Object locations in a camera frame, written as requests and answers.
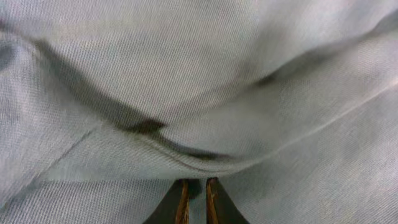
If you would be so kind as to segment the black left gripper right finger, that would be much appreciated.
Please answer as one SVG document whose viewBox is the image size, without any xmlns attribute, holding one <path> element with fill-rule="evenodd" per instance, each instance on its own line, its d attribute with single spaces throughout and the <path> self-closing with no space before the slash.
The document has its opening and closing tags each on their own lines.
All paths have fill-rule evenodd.
<svg viewBox="0 0 398 224">
<path fill-rule="evenodd" d="M 249 224 L 216 177 L 206 181 L 206 223 Z"/>
</svg>

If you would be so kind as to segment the blue polo shirt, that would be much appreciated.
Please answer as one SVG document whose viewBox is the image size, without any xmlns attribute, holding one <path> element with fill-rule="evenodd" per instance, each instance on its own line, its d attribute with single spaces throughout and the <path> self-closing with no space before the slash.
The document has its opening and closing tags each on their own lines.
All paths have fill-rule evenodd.
<svg viewBox="0 0 398 224">
<path fill-rule="evenodd" d="M 396 1 L 2 1 L 1 222 L 397 222 Z"/>
</svg>

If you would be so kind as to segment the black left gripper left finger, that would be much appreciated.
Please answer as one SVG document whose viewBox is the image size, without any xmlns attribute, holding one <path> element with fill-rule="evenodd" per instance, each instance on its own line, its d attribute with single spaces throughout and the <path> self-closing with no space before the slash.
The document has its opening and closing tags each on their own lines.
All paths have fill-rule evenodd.
<svg viewBox="0 0 398 224">
<path fill-rule="evenodd" d="M 144 224 L 188 224 L 189 183 L 176 180 Z"/>
</svg>

